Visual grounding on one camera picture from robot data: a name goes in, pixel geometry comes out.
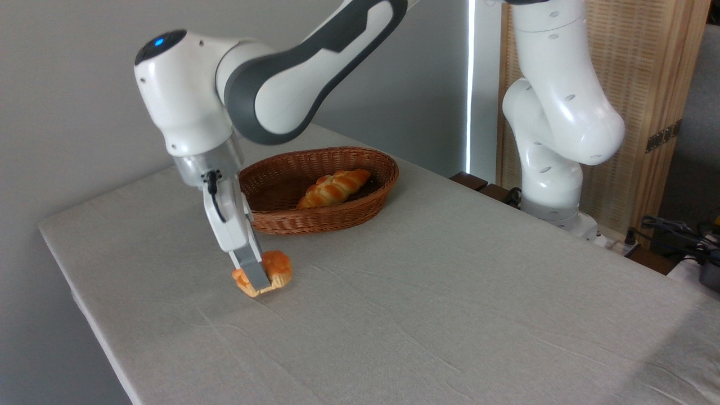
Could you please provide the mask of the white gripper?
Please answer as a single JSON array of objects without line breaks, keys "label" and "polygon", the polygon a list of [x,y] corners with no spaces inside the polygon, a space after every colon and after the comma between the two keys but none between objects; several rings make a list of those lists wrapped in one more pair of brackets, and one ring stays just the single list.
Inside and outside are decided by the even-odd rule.
[{"label": "white gripper", "polygon": [[255,239],[249,203],[237,177],[206,173],[202,187],[205,214],[219,247],[228,252],[253,288],[270,287],[262,265],[262,249]]}]

